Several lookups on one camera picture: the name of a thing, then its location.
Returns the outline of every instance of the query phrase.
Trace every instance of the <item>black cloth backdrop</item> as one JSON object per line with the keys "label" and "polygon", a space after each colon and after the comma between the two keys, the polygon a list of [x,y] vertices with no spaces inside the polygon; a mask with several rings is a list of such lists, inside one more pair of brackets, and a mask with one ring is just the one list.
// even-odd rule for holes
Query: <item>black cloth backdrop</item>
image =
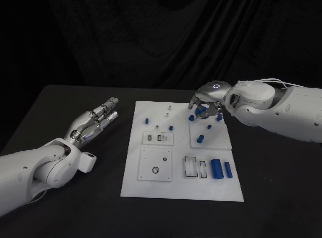
{"label": "black cloth backdrop", "polygon": [[50,3],[89,85],[197,89],[276,77],[322,87],[322,1]]}

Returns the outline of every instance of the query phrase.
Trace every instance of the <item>black table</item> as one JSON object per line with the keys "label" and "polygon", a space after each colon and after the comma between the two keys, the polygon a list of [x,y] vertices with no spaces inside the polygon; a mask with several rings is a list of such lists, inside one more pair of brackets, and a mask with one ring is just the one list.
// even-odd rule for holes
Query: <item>black table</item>
{"label": "black table", "polygon": [[135,101],[187,103],[193,91],[44,88],[3,154],[63,137],[111,96],[119,117],[83,148],[93,170],[0,218],[0,237],[322,237],[322,148],[244,126],[226,112],[244,202],[121,197]]}

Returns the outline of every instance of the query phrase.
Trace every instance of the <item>circular hole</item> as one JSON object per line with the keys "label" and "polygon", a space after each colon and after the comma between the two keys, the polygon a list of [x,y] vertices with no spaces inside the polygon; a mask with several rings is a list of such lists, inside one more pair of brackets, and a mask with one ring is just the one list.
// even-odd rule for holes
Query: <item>circular hole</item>
{"label": "circular hole", "polygon": [[154,172],[154,174],[158,173],[158,167],[154,167],[154,168],[152,168],[152,172]]}

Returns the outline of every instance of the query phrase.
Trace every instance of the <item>robotic hand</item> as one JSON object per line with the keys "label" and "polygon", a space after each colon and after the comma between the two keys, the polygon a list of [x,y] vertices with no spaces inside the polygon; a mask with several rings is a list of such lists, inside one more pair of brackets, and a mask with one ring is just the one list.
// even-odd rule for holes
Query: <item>robotic hand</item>
{"label": "robotic hand", "polygon": [[[283,87],[277,89],[267,82],[280,83]],[[201,111],[201,104],[210,106],[197,118],[220,114],[224,106],[244,125],[259,126],[296,140],[322,143],[322,89],[283,83],[279,79],[239,81],[234,86],[213,81],[195,92],[190,109],[194,104]]]}
{"label": "robotic hand", "polygon": [[118,98],[111,98],[85,112],[63,139],[0,157],[0,216],[29,203],[40,192],[65,186],[78,170],[92,170],[96,157],[79,149],[118,117],[118,112],[111,112],[118,102]]}

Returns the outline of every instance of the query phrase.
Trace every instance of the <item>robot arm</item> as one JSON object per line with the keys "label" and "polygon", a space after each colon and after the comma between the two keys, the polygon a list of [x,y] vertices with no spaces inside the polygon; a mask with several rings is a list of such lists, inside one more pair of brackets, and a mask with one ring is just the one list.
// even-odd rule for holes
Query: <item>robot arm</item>
{"label": "robot arm", "polygon": [[240,81],[233,87],[221,81],[207,83],[190,102],[190,108],[210,106],[197,117],[217,115],[224,106],[244,125],[322,143],[322,89],[299,85],[276,89],[266,82],[283,84],[279,79]]}
{"label": "robot arm", "polygon": [[29,203],[50,188],[60,188],[78,170],[92,170],[96,157],[80,148],[92,141],[118,117],[111,98],[73,121],[65,138],[34,150],[0,157],[0,216]]}

